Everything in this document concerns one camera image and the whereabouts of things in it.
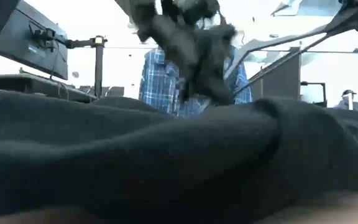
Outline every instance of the monitor arm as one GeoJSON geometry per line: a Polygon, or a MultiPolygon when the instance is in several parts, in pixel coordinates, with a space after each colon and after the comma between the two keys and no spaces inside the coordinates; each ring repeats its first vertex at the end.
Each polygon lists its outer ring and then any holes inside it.
{"type": "MultiPolygon", "coordinates": [[[[241,91],[245,90],[246,88],[253,85],[255,82],[263,78],[265,75],[271,74],[271,71],[282,64],[286,63],[287,61],[291,60],[293,57],[298,56],[299,54],[302,54],[303,52],[308,51],[310,48],[318,45],[322,41],[338,35],[342,34],[344,32],[347,32],[349,30],[356,30],[358,31],[358,0],[343,0],[342,2],[342,8],[339,10],[339,12],[334,16],[332,21],[326,25],[320,26],[318,28],[313,29],[312,31],[309,31],[305,34],[300,35],[289,35],[286,37],[277,38],[274,40],[269,41],[259,41],[259,40],[251,40],[250,42],[243,45],[235,54],[234,61],[232,65],[228,68],[228,70],[224,74],[224,79],[227,80],[229,77],[235,75],[235,71],[237,66],[243,62],[245,57],[250,54],[251,52],[255,52],[258,50],[265,49],[267,47],[273,47],[280,44],[285,44],[289,42],[293,42],[296,40],[304,39],[307,37],[312,37],[314,35],[323,34],[326,35],[317,41],[313,42],[309,46],[306,46],[304,49],[293,52],[285,55],[282,60],[280,60],[278,63],[272,63],[268,67],[265,67],[260,72],[258,72],[255,76],[256,78],[253,79],[251,82],[243,86],[242,88],[238,89],[234,92],[234,95],[239,94],[241,91]]],[[[209,105],[211,104],[211,100],[207,100],[203,105],[201,105],[200,110],[205,110],[209,105]]]]}
{"type": "Polygon", "coordinates": [[[66,40],[64,44],[68,49],[78,47],[92,47],[96,49],[96,58],[94,65],[94,94],[99,99],[102,96],[103,82],[103,50],[104,44],[108,40],[103,36],[97,35],[89,40],[66,40]]]}
{"type": "Polygon", "coordinates": [[[102,96],[102,82],[103,82],[103,50],[104,45],[108,41],[105,37],[97,35],[89,40],[69,40],[62,35],[58,35],[52,29],[33,30],[32,37],[41,40],[45,47],[50,46],[54,50],[53,41],[63,44],[68,49],[75,49],[79,47],[92,47],[96,49],[96,59],[94,67],[94,94],[99,99],[102,96]]]}

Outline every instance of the person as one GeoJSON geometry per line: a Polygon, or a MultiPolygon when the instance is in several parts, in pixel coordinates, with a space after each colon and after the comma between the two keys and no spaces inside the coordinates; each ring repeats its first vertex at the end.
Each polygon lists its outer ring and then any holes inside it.
{"type": "MultiPolygon", "coordinates": [[[[236,48],[232,46],[232,57],[236,48]]],[[[224,62],[224,71],[229,68],[232,59],[224,62]]],[[[179,117],[189,117],[200,112],[205,101],[201,98],[191,98],[188,102],[180,104],[177,90],[179,71],[173,63],[167,63],[164,51],[158,47],[145,54],[145,63],[139,88],[139,100],[168,114],[179,117]]],[[[229,86],[235,91],[248,83],[244,64],[240,64],[235,78],[231,79],[229,86]]],[[[249,103],[252,101],[250,88],[240,92],[234,104],[249,103]]]]}
{"type": "MultiPolygon", "coordinates": [[[[349,109],[349,96],[352,97],[352,100],[354,99],[354,95],[356,95],[353,90],[345,90],[342,93],[342,100],[334,107],[337,109],[349,109]]],[[[358,102],[353,101],[353,110],[358,111],[358,102]]]]}

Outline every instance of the cap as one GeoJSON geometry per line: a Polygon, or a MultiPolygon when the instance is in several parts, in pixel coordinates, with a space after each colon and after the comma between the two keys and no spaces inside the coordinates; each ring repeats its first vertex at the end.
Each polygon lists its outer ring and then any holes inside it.
{"type": "Polygon", "coordinates": [[[352,93],[352,95],[357,94],[357,93],[355,93],[353,90],[345,90],[345,91],[343,91],[342,96],[348,95],[348,94],[350,94],[350,93],[352,93]]]}

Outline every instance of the mechanical arm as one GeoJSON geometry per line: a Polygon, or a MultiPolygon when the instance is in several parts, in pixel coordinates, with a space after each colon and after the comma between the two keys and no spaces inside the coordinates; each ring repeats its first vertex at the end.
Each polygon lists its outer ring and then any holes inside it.
{"type": "MultiPolygon", "coordinates": [[[[334,16],[332,21],[326,25],[317,27],[313,29],[312,31],[309,31],[305,34],[300,35],[289,35],[286,37],[277,38],[270,41],[259,41],[259,40],[252,40],[249,43],[246,43],[244,46],[242,46],[236,53],[234,57],[234,61],[232,65],[229,67],[227,72],[224,74],[224,79],[228,79],[230,76],[234,75],[234,71],[236,70],[237,66],[242,63],[242,61],[245,59],[245,57],[251,53],[255,52],[257,50],[262,50],[267,47],[273,47],[280,44],[285,44],[289,42],[293,42],[296,40],[304,39],[307,37],[312,37],[314,35],[323,34],[326,35],[309,46],[306,46],[304,49],[300,50],[299,52],[289,53],[285,55],[282,60],[280,60],[278,63],[272,63],[268,67],[265,67],[260,72],[258,72],[255,76],[256,78],[249,82],[247,85],[243,86],[242,88],[238,89],[234,95],[237,95],[241,91],[245,90],[246,88],[250,87],[252,84],[263,78],[265,75],[271,74],[271,71],[278,66],[282,65],[283,63],[286,63],[287,61],[291,60],[293,57],[296,57],[299,54],[302,54],[306,51],[308,51],[310,48],[318,45],[322,41],[338,35],[342,34],[344,32],[347,32],[349,30],[356,30],[358,31],[358,0],[339,0],[340,3],[342,3],[342,8],[339,10],[339,12],[334,16]]],[[[204,105],[201,107],[201,111],[205,110],[209,105],[211,105],[211,100],[208,100],[204,105]]]]}
{"type": "Polygon", "coordinates": [[[234,97],[250,87],[264,75],[291,58],[306,52],[322,41],[349,30],[358,31],[358,0],[339,0],[342,8],[332,21],[301,35],[289,35],[270,41],[252,40],[235,54],[234,61],[225,74],[223,59],[228,55],[231,39],[236,34],[233,26],[223,23],[208,30],[195,30],[195,22],[219,13],[218,0],[186,0],[177,4],[172,0],[161,0],[163,15],[157,15],[154,0],[131,0],[131,16],[138,26],[141,41],[152,37],[164,50],[166,59],[174,62],[180,70],[180,99],[186,101],[194,94],[210,97],[202,107],[233,104],[234,97]],[[318,34],[326,35],[299,52],[289,53],[281,60],[261,70],[246,86],[231,93],[224,81],[234,75],[237,66],[251,52],[267,47],[293,42],[318,34]]]}

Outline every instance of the white wall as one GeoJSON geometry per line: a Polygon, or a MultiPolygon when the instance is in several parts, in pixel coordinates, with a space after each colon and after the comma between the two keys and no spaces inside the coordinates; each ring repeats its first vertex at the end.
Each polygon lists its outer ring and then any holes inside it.
{"type": "Polygon", "coordinates": [[[321,54],[301,69],[301,79],[325,82],[328,106],[336,105],[346,89],[354,90],[358,101],[358,54],[321,54]]]}

